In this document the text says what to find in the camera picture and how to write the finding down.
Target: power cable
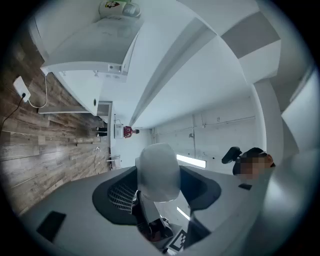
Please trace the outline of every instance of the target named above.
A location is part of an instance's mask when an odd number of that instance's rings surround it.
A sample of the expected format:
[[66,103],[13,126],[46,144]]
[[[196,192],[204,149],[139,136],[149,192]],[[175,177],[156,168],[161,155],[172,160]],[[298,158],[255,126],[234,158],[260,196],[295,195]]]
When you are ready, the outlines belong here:
[[94,162],[94,172],[95,172],[95,175],[97,175],[97,171],[96,171],[96,157],[97,157],[98,151],[99,151],[99,149],[96,150],[96,153],[95,153],[95,156],[94,156],[94,160],[93,160],[93,162]]
[[5,121],[7,121],[7,119],[8,119],[9,117],[11,117],[11,115],[12,115],[14,112],[16,112],[16,111],[18,110],[18,108],[20,107],[20,103],[22,102],[22,100],[24,99],[24,97],[26,97],[26,94],[25,94],[25,93],[22,94],[22,98],[20,99],[19,104],[18,104],[18,106],[16,107],[16,109],[15,109],[6,119],[4,119],[4,121],[2,122],[1,130],[0,130],[0,136],[1,136],[2,128],[4,127]]
[[48,101],[48,94],[47,94],[47,78],[46,76],[44,76],[44,84],[45,84],[45,103],[43,106],[34,106],[32,105],[32,103],[30,102],[30,100],[28,99],[28,102],[30,103],[31,107],[34,107],[36,109],[41,109],[43,108],[45,105],[47,105],[47,101]]
[[119,121],[119,123],[120,123],[121,125],[123,125],[123,124],[121,123],[120,119],[114,120],[114,122],[116,122],[116,121]]

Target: white ceiling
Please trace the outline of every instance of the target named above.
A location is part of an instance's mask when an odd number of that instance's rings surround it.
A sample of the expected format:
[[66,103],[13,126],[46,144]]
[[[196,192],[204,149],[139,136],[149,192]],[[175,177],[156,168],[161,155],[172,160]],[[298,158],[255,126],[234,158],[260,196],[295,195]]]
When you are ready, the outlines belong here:
[[222,36],[239,21],[259,11],[255,0],[178,0]]
[[217,36],[171,78],[134,126],[153,128],[249,93],[250,88],[237,57]]

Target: metal grate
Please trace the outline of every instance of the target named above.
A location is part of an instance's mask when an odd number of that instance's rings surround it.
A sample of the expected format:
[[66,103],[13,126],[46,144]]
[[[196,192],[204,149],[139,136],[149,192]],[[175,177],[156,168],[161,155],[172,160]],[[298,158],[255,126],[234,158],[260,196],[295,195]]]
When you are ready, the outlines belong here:
[[114,185],[108,191],[108,198],[111,203],[120,210],[132,214],[132,205],[136,191],[133,191],[126,184]]

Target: black pad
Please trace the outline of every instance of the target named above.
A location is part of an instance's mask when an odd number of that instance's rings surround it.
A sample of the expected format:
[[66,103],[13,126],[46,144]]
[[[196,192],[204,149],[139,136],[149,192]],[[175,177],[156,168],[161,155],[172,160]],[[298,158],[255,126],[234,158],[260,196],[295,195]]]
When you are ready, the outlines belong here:
[[241,189],[244,189],[244,190],[250,190],[251,187],[252,187],[252,185],[242,183],[242,184],[240,184],[238,187],[241,188]]
[[64,213],[52,211],[47,215],[36,231],[45,239],[53,242],[65,217],[66,215]]
[[233,146],[229,149],[229,151],[225,154],[225,156],[222,158],[221,162],[223,164],[229,164],[232,161],[236,161],[238,156],[241,155],[241,150],[237,146]]

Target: person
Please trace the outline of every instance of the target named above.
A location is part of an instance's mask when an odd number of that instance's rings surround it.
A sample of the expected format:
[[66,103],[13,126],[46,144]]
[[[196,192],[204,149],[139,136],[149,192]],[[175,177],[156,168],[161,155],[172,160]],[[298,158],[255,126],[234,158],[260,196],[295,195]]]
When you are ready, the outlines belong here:
[[132,128],[130,126],[123,127],[123,137],[124,138],[130,138],[132,136],[132,134],[138,134],[138,133],[140,133],[140,130],[138,130],[138,129],[132,130]]
[[[96,134],[97,137],[104,137],[108,135],[108,128],[100,128],[100,127],[96,127],[95,128],[98,133]],[[132,130],[132,128],[130,126],[125,126],[123,127],[123,137],[124,138],[130,138],[132,136],[132,134],[138,134],[140,133],[140,130],[136,129],[136,130]]]
[[274,160],[261,148],[253,147],[235,160],[233,175],[244,176],[247,179],[256,179],[264,169],[275,167]]

